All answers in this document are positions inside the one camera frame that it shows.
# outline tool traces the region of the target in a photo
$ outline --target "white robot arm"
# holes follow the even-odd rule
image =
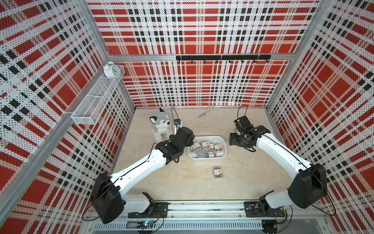
[[[160,142],[150,154],[130,167],[107,176],[100,174],[92,188],[90,201],[104,224],[117,218],[124,207],[126,212],[152,213],[154,204],[147,193],[129,195],[127,192],[151,172],[167,165],[171,161],[178,162],[186,146],[193,144],[193,132],[180,127],[170,140]]]
[[[258,146],[276,160],[293,179],[289,188],[272,191],[260,197],[261,213],[271,214],[276,208],[294,204],[300,208],[307,208],[326,195],[326,171],[323,166],[313,165],[302,159],[278,141],[265,127],[253,127],[246,116],[236,119],[234,123],[237,133],[230,134],[229,145],[253,150],[254,146]]]
[[[326,172],[321,165],[313,165],[302,159],[287,149],[268,129],[263,126],[254,128],[245,116],[238,118],[234,123],[238,133],[230,134],[229,145],[252,149],[253,146],[258,146],[274,158],[294,180],[288,189],[271,191],[260,197],[258,207],[262,214],[271,215],[276,208],[293,204],[307,208],[325,196]],[[128,191],[153,171],[171,161],[178,162],[176,160],[179,160],[186,146],[192,145],[193,139],[192,131],[181,127],[169,141],[157,144],[150,154],[130,167],[110,177],[100,174],[90,200],[102,222],[111,222],[124,208],[126,212],[152,212],[153,207],[149,202],[152,199],[147,193],[132,197]]]

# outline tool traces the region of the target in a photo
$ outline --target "black hook rack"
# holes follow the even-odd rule
[[[271,55],[179,55],[176,56],[177,61],[199,61],[202,60],[204,63],[206,61],[222,61],[222,60],[228,60],[229,63],[231,63],[233,60],[241,60],[242,63],[244,60],[252,60],[254,63],[256,63],[258,60],[265,60],[267,63],[270,62]]]

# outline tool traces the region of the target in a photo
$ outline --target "black cable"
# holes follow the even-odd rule
[[[147,158],[147,160],[149,159],[149,157],[151,156],[151,153],[152,153],[152,149],[153,149],[153,146],[155,145],[156,143],[153,143],[152,147],[151,147],[151,151],[149,152],[149,156]]]
[[[284,148],[281,144],[279,144],[278,142],[274,141],[273,139],[271,139],[270,137],[268,137],[267,135],[264,135],[262,134],[262,136],[265,136],[267,138],[269,138],[270,140],[272,140],[272,142],[276,143],[277,145],[279,145],[280,147],[282,147],[285,151],[287,151],[288,153],[290,153],[297,161],[299,161],[299,163],[301,163],[301,165],[303,165],[306,169],[308,169],[293,153],[291,153],[290,151],[288,151],[286,148]]]
[[[287,221],[287,218],[288,218],[287,210],[284,210],[284,213],[286,214],[286,218],[282,222],[280,222],[280,223],[278,223],[278,221],[277,221],[277,224],[283,224],[283,223],[285,223]]]
[[[251,151],[251,152],[256,152],[256,150],[255,150],[255,148],[253,148],[253,146],[252,146],[253,150],[247,149],[246,147],[243,147],[243,148],[246,149],[246,150],[248,150],[248,151]]]
[[[329,193],[327,192],[327,189],[325,188],[325,186],[321,183],[321,181],[320,181],[316,176],[314,176],[314,177],[315,177],[315,178],[318,180],[318,182],[322,185],[322,188],[324,189],[324,191],[325,191],[325,193],[326,193],[328,199],[330,200],[330,202],[331,202],[331,204],[332,204],[332,207],[334,208],[334,213],[333,213],[333,214],[329,214],[329,213],[324,212],[323,210],[321,210],[320,208],[318,208],[318,207],[316,207],[316,206],[314,206],[314,205],[311,205],[311,206],[313,206],[314,208],[316,208],[316,209],[322,211],[323,213],[325,213],[325,214],[327,214],[327,215],[331,215],[331,216],[336,215],[336,208],[335,208],[335,205],[334,205],[334,203],[332,202],[331,197],[330,197]]]
[[[171,107],[171,116],[173,116],[173,110],[175,111],[175,114],[177,115],[177,119],[179,119],[178,113],[173,106]]]
[[[143,163],[147,162],[148,159],[149,159],[149,157],[151,156],[151,152],[149,152],[149,156],[148,156],[148,158],[147,158],[144,162],[142,162],[141,164],[139,164],[139,165],[137,165],[136,167],[132,168],[131,170],[129,170],[129,171],[126,172],[125,174],[121,175],[120,177],[118,177],[118,178],[113,182],[113,184],[115,184],[115,183],[117,182],[117,180],[119,180],[119,178],[121,178],[121,177],[127,175],[127,173],[129,173],[130,171],[134,170],[135,168],[139,167],[139,166],[142,165]]]
[[[284,229],[286,229],[289,226],[289,224],[291,223],[292,216],[294,215],[294,210],[292,209],[292,206],[289,206],[289,207],[291,207],[291,211],[292,211],[291,218],[289,219],[289,222],[288,222],[287,226],[285,226],[282,230],[280,230],[280,231],[278,231],[276,233],[280,233],[281,231],[283,231]]]
[[[110,189],[107,189],[104,193],[102,193],[98,198],[96,198],[95,200],[97,201],[99,198],[101,198],[106,192],[108,192]],[[85,215],[85,213],[87,212],[87,210],[92,206],[93,204],[91,204],[89,207],[87,207],[87,209],[85,209],[84,211],[83,211],[83,213],[82,213],[82,219],[84,220],[84,221],[94,221],[95,219],[98,219],[98,218],[100,218],[100,216],[98,216],[98,217],[96,217],[96,218],[94,218],[94,219],[90,219],[90,220],[88,220],[88,219],[85,219],[84,218],[84,215]]]
[[[151,233],[155,233],[155,232],[157,232],[162,226],[163,226],[163,223],[164,223],[164,217],[162,216],[162,214],[161,214],[161,212],[159,211],[159,214],[160,214],[160,216],[162,217],[162,224],[161,224],[161,226],[158,228],[158,229],[156,229],[155,231],[153,231],[153,232],[151,232]]]
[[[139,233],[139,234],[142,234],[143,230],[144,230],[144,229],[146,229],[146,228],[147,228],[147,227],[143,228],[143,229],[142,229],[142,230],[140,231],[140,233]]]
[[[87,212],[87,210],[88,210],[91,206],[92,206],[92,204],[91,204],[87,209],[85,209],[85,210],[83,211],[83,213],[82,213],[82,219],[83,219],[84,221],[94,221],[94,220],[100,218],[100,216],[99,216],[99,217],[96,217],[96,218],[94,218],[94,219],[90,219],[90,220],[84,218],[85,213]]]
[[[246,109],[245,109],[245,114],[244,115],[246,115],[247,114],[247,110],[248,110],[248,105],[247,104],[245,104],[246,105]],[[237,116],[237,118],[239,119],[239,110],[240,110],[240,108],[242,107],[242,106],[244,106],[244,105],[241,105],[240,107],[239,107],[239,109],[237,110],[237,114],[236,114],[236,116]]]
[[[265,136],[265,137],[267,137],[267,138],[269,138],[270,140],[272,140],[274,143],[276,143],[277,145],[279,145],[280,147],[282,147],[284,150],[286,150],[288,153],[290,153],[294,158],[296,158],[297,159],[297,161],[299,161],[306,169],[308,169],[297,157],[295,157],[295,155],[293,154],[293,153],[291,153],[290,151],[288,151],[287,149],[285,149],[281,144],[279,144],[278,142],[276,142],[276,141],[274,141],[273,139],[271,139],[270,137],[268,137],[267,135],[262,135],[262,136]],[[315,207],[314,205],[311,205],[311,206],[313,206],[314,208],[317,208],[318,210],[320,210],[320,211],[322,211],[323,213],[325,213],[325,214],[327,214],[327,215],[331,215],[331,216],[334,216],[334,215],[336,215],[336,208],[335,208],[335,205],[334,205],[334,203],[332,202],[332,199],[331,199],[331,197],[330,197],[330,195],[329,195],[329,193],[328,193],[328,191],[327,191],[327,189],[325,188],[325,186],[322,184],[322,182],[317,178],[317,176],[315,176],[315,175],[313,175],[317,180],[318,180],[318,182],[321,184],[321,186],[322,186],[322,188],[323,188],[323,190],[324,190],[324,192],[325,192],[325,194],[327,195],[327,197],[328,197],[328,199],[330,200],[330,202],[331,202],[331,204],[332,204],[332,207],[334,208],[334,214],[329,214],[329,213],[326,213],[326,212],[324,212],[323,210],[321,210],[320,208],[318,208],[318,207]]]

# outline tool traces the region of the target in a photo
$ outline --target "scissors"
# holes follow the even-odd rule
[[[215,105],[210,105],[210,106],[208,106],[208,109],[204,113],[199,115],[198,117],[206,115],[206,114],[211,113],[211,112],[217,112],[217,111],[218,111],[218,109],[215,107]]]

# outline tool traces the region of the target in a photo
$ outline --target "white plastic tray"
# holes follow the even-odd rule
[[[222,152],[218,153],[215,158],[198,158],[197,154],[191,154],[191,146],[188,147],[188,155],[194,161],[204,162],[204,161],[214,161],[223,159],[227,154],[225,140],[220,136],[199,136],[193,139],[194,141],[208,140],[209,142],[219,142],[222,147]]]

